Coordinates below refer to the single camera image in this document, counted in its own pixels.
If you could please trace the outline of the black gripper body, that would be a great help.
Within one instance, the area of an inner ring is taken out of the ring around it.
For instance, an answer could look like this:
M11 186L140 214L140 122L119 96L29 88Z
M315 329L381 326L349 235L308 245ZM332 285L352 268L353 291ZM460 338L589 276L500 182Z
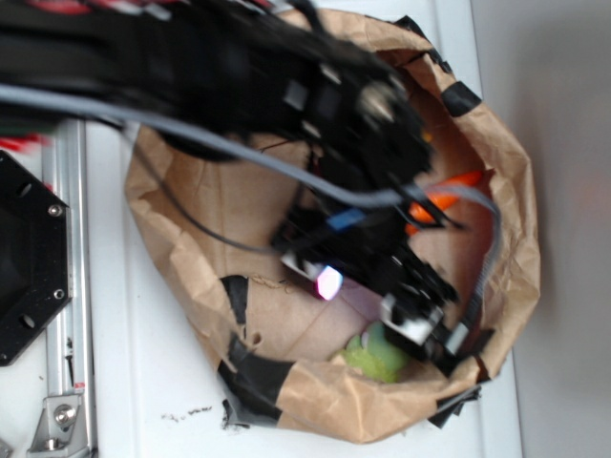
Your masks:
M391 204L344 203L315 191L315 203L292 201L272 244L284 254L325 263L384 297L455 293L409 246L405 232L413 202L442 225L447 217L414 187L431 168L424 123L407 99L398 73L376 55L354 52L316 61L286 57L278 70L284 113L300 119L312 144L307 170L354 193L389 191Z

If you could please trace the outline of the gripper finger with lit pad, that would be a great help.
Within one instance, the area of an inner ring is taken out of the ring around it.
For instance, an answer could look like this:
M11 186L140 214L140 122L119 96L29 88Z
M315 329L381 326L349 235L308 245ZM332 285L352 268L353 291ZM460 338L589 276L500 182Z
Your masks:
M309 281L316 297L332 301L343 286L343 275L334 267L300 258L295 252L287 251L281 256L285 267Z
M466 341L466 324L459 322L450 329L444 311L447 302L456 301L455 293L440 301L427 294L388 293L380 302L386 339L421 362L456 357Z

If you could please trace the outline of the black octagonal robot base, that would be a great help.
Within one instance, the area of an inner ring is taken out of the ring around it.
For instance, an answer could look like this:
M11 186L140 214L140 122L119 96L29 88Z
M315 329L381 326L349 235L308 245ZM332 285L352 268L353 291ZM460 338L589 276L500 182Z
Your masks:
M1 153L1 365L13 364L70 300L69 207Z

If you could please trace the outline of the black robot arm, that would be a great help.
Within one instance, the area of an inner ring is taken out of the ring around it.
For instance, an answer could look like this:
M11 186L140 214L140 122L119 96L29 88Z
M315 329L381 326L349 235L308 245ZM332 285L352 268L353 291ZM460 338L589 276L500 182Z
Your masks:
M306 184L314 210L288 209L269 251L313 282L347 276L383 297L392 337L417 357L454 357L469 323L444 324L455 290L408 246L410 206L447 217L415 186L431 164L399 76L262 1L5 1L1 130L63 118L138 121L197 158L244 159Z

